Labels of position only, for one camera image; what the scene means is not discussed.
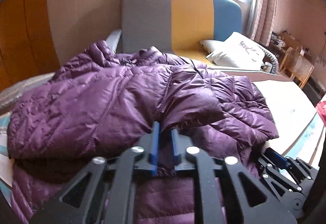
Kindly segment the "purple quilted puffer jacket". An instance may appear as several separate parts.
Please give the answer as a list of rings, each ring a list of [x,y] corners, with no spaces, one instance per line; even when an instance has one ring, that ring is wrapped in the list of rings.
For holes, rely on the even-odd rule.
[[[28,223],[93,157],[120,155],[154,122],[161,129],[158,176],[139,185],[136,223],[194,221],[192,181],[172,172],[171,129],[213,157],[237,157],[252,175],[258,173],[254,152],[279,136],[248,77],[155,47],[114,54],[104,41],[95,42],[12,109],[13,211]]]

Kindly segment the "striped bed sheet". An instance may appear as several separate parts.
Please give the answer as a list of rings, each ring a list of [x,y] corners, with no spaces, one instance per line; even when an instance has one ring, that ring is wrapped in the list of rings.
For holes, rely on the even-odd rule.
[[[254,71],[228,71],[228,75],[250,78],[266,99],[279,132],[279,138],[268,146],[283,156],[300,158],[313,168],[319,160],[325,140],[325,126],[304,92],[291,80],[281,75]],[[1,92],[1,192],[11,201],[13,160],[8,158],[7,126],[11,107],[27,91],[53,77],[53,73],[32,77]]]

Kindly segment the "pink cloth item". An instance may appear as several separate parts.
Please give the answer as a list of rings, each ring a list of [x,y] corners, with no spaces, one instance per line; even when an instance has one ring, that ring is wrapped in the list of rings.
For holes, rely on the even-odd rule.
[[[326,126],[326,101],[320,101],[316,105],[316,111]]]

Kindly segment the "rattan wooden chair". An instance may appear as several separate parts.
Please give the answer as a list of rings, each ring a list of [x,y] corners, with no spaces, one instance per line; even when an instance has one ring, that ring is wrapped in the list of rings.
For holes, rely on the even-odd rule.
[[[314,65],[302,56],[298,51],[289,47],[285,53],[281,65],[279,66],[279,72],[290,72],[291,79],[297,78],[299,81],[299,87],[303,89],[307,83],[309,77],[314,70]]]

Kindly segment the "cluttered wooden side table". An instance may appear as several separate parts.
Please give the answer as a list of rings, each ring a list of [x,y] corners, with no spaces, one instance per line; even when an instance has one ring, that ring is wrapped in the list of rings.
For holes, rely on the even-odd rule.
[[[289,34],[287,30],[281,32],[280,34],[272,32],[270,46],[282,51],[283,53],[285,53],[286,50],[291,47],[299,52],[301,56],[304,56],[305,54],[303,45],[294,36]]]

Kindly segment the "white printed pillow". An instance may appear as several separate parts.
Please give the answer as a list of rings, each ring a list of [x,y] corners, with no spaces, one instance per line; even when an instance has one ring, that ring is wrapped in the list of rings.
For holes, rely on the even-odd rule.
[[[256,42],[238,32],[233,32],[224,43],[223,50],[206,56],[208,61],[220,67],[261,70],[265,53]]]

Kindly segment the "small grey pillow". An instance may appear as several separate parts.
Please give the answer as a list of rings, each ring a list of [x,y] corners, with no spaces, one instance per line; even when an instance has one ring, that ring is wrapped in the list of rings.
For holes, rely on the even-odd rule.
[[[200,40],[199,44],[208,54],[215,51],[221,51],[225,48],[225,43],[217,40]]]

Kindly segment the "pink patterned right curtain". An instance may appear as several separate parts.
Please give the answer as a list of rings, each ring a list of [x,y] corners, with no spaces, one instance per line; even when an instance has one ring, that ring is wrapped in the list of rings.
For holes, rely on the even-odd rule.
[[[277,0],[251,0],[247,35],[250,39],[268,46],[275,24]]]

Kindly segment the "grey yellow blue sofa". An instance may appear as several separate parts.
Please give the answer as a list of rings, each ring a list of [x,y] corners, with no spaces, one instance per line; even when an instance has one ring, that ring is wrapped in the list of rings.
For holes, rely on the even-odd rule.
[[[121,4],[122,27],[106,39],[112,52],[116,52],[118,46],[122,47],[123,53],[154,46],[163,53],[174,53],[209,66],[241,70],[212,64],[206,58],[208,53],[199,44],[200,40],[225,41],[233,32],[242,34],[241,7],[235,1],[122,0]],[[277,58],[259,46],[265,53],[261,70],[266,62],[270,62],[269,73],[277,74]]]

